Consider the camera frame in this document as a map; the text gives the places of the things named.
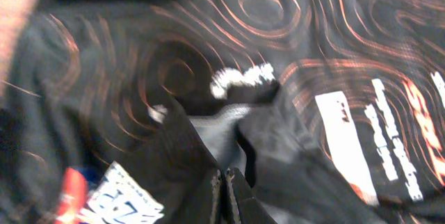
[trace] red object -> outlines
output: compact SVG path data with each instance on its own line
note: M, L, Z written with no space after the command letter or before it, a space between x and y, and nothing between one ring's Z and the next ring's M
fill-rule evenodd
M81 173L72 168L65 171L55 224L79 223L76 215L85 204L87 188L87 181Z

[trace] clothing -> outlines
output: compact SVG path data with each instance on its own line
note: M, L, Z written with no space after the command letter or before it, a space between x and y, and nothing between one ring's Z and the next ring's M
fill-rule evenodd
M117 162L156 223L444 222L443 5L43 0L0 220L49 221L67 168Z

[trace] black fabric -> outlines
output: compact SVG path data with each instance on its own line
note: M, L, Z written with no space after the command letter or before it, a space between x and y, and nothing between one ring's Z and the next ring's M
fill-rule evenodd
M200 161L209 156L204 146L199 141L190 146L175 142L171 138L176 138L176 127L162 130L147 110L168 103L168 96L157 92L161 89L177 99L186 115L213 115L238 101L221 101L211 94L217 71L232 68L244 73L270 63L283 93L274 106L248 116L238 128L239 144L248 156L246 181L269 215L297 223L444 222L440 209L445 185L445 88L438 78L445 77L444 4L444 0L43 2L18 42L8 77L14 86L6 89L4 108L18 127L2 147L7 152L0 159L1 170L6 171L0 218L18 223L51 220L68 166L92 166L103 173L109 163L131 158L129 153L158 138L159 131L169 140L159 144L160 150L172 152L169 159L178 156L187 164L189 159L198 160L185 169L195 177L178 192L183 201L194 201L194 192L205 191L212 196L197 202L210 202L217 188L210 185L218 169L214 161ZM263 102L277 87L268 92L261 86L239 89L229 91L229 97L247 93ZM361 148L357 153L363 154L375 188L374 207L360 201L364 200L360 189L348 185L337 172L338 164L331 161L332 138L338 144L350 133L327 133L337 115L323 118L323 103L316 97L329 93L340 93L347 102L337 101L343 107L338 112L343 123L354 123L351 132ZM373 117L365 113L372 108ZM178 129L190 128L186 122ZM391 181L376 146L379 131L379 144L386 143L386 159L390 157L397 175ZM196 133L186 136L188 142L199 139ZM402 143L398 155L394 143ZM182 150L191 151L191 156ZM161 153L146 159L153 162ZM350 155L348 149L343 155ZM355 162L350 160L351 168ZM411 182L419 186L423 200L409 194L409 178L415 178ZM310 204L301 201L311 197ZM195 208L173 205L166 210L170 216L165 221L185 218Z

